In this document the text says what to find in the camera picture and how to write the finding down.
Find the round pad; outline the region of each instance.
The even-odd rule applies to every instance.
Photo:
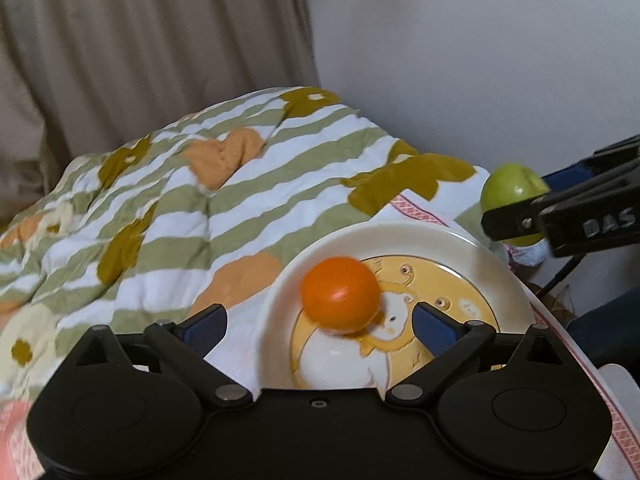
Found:
[[[556,365],[469,376],[440,397],[438,425],[463,455],[497,474],[546,477],[593,467],[610,418],[586,381]]]
[[[44,461],[70,475],[122,478],[167,462],[195,436],[202,409],[183,384],[109,364],[75,368],[31,410]]]
[[[514,388],[495,397],[494,413],[516,430],[545,431],[564,420],[566,406],[554,394],[534,388]]]

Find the green apple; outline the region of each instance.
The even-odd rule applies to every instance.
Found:
[[[549,186],[535,171],[519,164],[505,164],[495,170],[484,183],[480,195],[482,212],[520,202],[549,192]],[[542,240],[542,235],[528,235],[503,240],[517,247],[527,247]]]

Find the cartoon animal illustration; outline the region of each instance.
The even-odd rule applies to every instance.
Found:
[[[460,322],[482,319],[496,328],[484,297],[463,276],[436,262],[387,255],[364,260],[382,290],[378,315],[364,330],[336,336],[300,313],[290,343],[298,388],[375,387],[381,394],[429,363],[433,355],[415,338],[411,314],[427,301]]]
[[[379,284],[382,290],[380,312],[361,332],[335,336],[317,329],[308,319],[302,323],[298,321],[298,328],[306,325],[309,335],[302,343],[299,355],[292,359],[297,387],[373,387],[383,394],[404,378],[397,378],[398,374],[394,373],[394,353],[417,342],[411,327],[411,312],[417,303],[417,295],[401,283]],[[424,347],[421,350],[414,348],[414,354],[416,369],[433,358]]]

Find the white wall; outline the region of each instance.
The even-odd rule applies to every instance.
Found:
[[[545,174],[640,132],[640,0],[308,4],[322,85],[422,151]],[[597,306],[640,285],[640,251],[590,255],[570,282]]]

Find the pink patterned border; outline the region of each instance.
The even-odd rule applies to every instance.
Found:
[[[390,202],[394,209],[401,212],[404,216],[413,218],[415,220],[422,220],[423,222],[429,222],[431,224],[449,225],[443,220],[439,219],[433,213],[420,209],[417,205],[411,202],[407,197],[402,194],[396,195],[396,197]]]
[[[17,400],[0,408],[0,478],[34,480],[44,473],[27,437],[26,419],[31,406]]]
[[[612,437],[615,443],[620,448],[622,455],[625,457],[629,467],[633,471],[637,479],[640,479],[640,442],[636,438],[635,434],[629,428],[626,420],[620,413],[620,410],[616,406],[615,402],[609,397],[609,394],[601,386],[599,378],[591,371],[591,369],[585,364],[584,360],[578,355],[571,345],[566,344],[566,337],[564,334],[558,332],[553,326],[553,323],[548,317],[540,312],[533,304],[531,305],[534,316],[537,322],[546,324],[552,329],[555,334],[565,343],[566,347],[571,352],[574,359],[578,361],[584,372],[589,376],[591,382],[596,387],[598,393],[602,396],[602,399],[607,405],[609,412],[611,413],[611,420],[613,422]]]

